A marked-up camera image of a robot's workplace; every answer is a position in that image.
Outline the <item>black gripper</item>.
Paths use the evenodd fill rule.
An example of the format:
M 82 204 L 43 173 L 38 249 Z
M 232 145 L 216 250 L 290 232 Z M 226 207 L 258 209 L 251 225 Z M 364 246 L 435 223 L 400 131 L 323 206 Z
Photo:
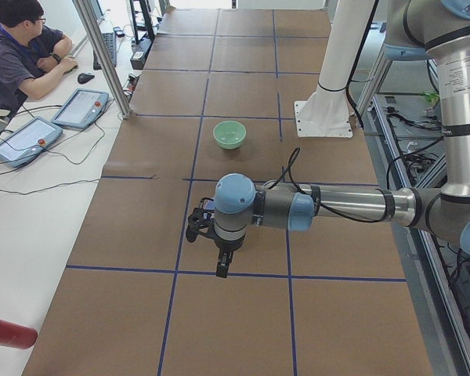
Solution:
M 219 249 L 219 257 L 215 273 L 217 277 L 228 277 L 230 264 L 233 260 L 233 253 L 240 249 L 243 243 L 243 237 L 236 240 L 225 240 L 220 237 L 215 238 L 215 245 Z

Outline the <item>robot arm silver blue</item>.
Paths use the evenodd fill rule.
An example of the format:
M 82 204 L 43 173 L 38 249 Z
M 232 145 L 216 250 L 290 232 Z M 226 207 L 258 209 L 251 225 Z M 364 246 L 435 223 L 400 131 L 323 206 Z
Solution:
M 397 191 L 295 183 L 256 186 L 241 174 L 215 189 L 209 226 L 225 277 L 250 225 L 306 231 L 314 217 L 395 221 L 427 231 L 470 254 L 470 1 L 393 1 L 386 43 L 421 47 L 436 61 L 447 181 L 439 189 Z

